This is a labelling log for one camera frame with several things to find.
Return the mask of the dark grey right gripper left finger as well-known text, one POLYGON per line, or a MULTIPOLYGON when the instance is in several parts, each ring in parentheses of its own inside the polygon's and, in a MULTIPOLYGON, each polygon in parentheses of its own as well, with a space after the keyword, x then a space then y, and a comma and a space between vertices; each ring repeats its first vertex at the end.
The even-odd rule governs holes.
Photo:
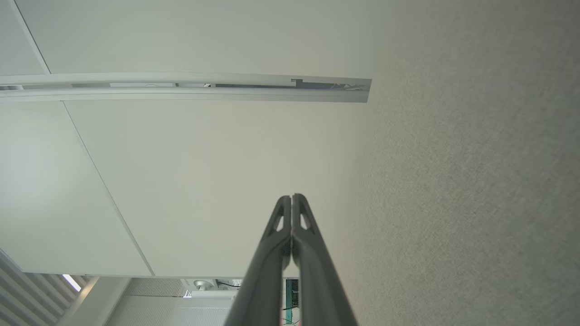
POLYGON ((278 199, 226 317, 227 326, 279 326, 282 276, 291 255, 291 198, 278 199))

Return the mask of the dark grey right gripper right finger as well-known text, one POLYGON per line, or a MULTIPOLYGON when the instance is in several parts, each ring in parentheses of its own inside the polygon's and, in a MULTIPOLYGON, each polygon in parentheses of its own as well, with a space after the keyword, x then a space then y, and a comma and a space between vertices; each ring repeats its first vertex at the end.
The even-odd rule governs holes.
POLYGON ((358 324, 308 200, 292 196, 292 256, 299 268, 303 326, 358 324))

